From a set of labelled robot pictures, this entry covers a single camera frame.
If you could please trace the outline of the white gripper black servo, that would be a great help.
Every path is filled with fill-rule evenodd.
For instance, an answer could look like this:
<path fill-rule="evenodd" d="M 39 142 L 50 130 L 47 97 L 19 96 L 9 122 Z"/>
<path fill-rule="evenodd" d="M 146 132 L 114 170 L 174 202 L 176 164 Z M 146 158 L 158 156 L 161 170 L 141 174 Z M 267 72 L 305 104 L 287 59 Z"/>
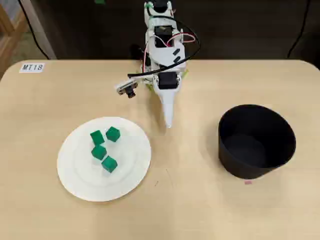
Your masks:
<path fill-rule="evenodd" d="M 162 104 L 167 128 L 171 128 L 173 124 L 175 95 L 181 88 L 180 81 L 186 70 L 186 65 L 178 65 L 149 78 L 150 88 L 154 88 Z"/>

